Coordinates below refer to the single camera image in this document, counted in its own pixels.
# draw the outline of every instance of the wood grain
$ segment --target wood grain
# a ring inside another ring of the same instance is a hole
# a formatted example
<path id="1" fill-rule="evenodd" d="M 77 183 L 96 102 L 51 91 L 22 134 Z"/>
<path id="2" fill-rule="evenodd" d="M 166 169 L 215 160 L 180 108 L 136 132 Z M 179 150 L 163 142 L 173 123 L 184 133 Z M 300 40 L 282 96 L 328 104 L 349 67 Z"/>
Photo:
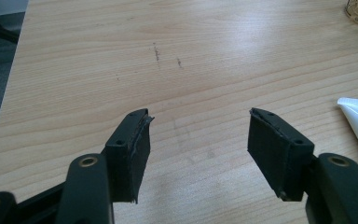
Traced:
<path id="1" fill-rule="evenodd" d="M 247 153 L 252 107 L 358 162 L 358 25 L 332 1 L 33 0 L 0 113 L 0 190 L 23 201 L 147 107 L 139 204 L 117 223 L 307 223 Z"/>

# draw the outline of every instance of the wooden desk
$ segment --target wooden desk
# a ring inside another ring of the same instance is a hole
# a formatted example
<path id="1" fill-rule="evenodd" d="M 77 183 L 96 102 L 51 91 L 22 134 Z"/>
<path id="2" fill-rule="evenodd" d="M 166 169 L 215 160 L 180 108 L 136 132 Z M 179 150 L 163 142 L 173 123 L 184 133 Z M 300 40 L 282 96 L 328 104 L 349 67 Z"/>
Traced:
<path id="1" fill-rule="evenodd" d="M 0 190 L 61 183 L 147 107 L 152 152 L 139 204 L 117 223 L 307 223 L 247 152 L 249 109 L 286 119 L 358 162 L 337 107 L 358 98 L 358 25 L 346 1 L 30 2 L 0 113 Z"/>

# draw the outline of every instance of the desk surface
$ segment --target desk surface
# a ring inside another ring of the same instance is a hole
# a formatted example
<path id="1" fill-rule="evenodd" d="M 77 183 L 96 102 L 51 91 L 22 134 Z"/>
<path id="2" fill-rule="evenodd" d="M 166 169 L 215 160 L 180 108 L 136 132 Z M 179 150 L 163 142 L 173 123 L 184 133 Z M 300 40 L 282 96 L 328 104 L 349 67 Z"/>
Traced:
<path id="1" fill-rule="evenodd" d="M 100 152 L 147 107 L 139 204 L 117 223 L 307 223 L 247 152 L 249 109 L 270 110 L 358 162 L 337 107 L 358 98 L 358 25 L 345 1 L 33 0 L 0 113 L 0 190 L 23 201 Z"/>

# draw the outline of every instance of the dark mark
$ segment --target dark mark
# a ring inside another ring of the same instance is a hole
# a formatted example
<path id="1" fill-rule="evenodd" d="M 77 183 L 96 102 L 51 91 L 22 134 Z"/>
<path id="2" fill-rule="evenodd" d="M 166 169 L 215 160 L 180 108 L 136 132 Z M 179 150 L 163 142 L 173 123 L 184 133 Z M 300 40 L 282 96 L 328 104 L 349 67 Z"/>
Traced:
<path id="1" fill-rule="evenodd" d="M 154 45 L 154 49 L 155 49 L 155 54 L 156 54 L 156 61 L 158 62 L 159 61 L 159 52 L 158 52 L 158 48 L 156 46 L 156 43 L 153 43 Z"/>
<path id="2" fill-rule="evenodd" d="M 183 67 L 182 67 L 182 62 L 180 61 L 180 59 L 179 59 L 178 57 L 176 57 L 176 60 L 178 61 L 179 67 L 180 67 L 180 68 L 183 68 Z"/>
<path id="3" fill-rule="evenodd" d="M 158 65 L 158 69 L 160 69 L 159 67 L 159 51 L 158 51 L 158 48 L 156 46 L 156 43 L 153 43 L 154 45 L 154 50 L 155 50 L 155 54 L 156 54 L 156 62 L 157 62 L 157 65 Z"/>

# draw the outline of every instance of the scratch mark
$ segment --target scratch mark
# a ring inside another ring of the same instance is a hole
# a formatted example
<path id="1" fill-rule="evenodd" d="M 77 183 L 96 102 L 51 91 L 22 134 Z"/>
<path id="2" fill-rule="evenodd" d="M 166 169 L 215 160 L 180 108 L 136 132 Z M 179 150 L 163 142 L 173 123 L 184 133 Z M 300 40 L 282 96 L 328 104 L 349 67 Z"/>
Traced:
<path id="1" fill-rule="evenodd" d="M 158 65 L 158 69 L 160 69 L 160 67 L 159 67 L 159 51 L 158 51 L 158 48 L 156 46 L 156 43 L 153 43 L 153 46 L 154 46 L 154 50 L 155 50 L 155 54 L 156 54 L 156 62 L 157 62 L 157 65 Z"/>
<path id="2" fill-rule="evenodd" d="M 180 61 L 180 59 L 179 59 L 178 57 L 176 57 L 176 60 L 178 61 L 179 67 L 180 67 L 180 68 L 183 68 L 183 67 L 182 67 L 182 62 Z"/>

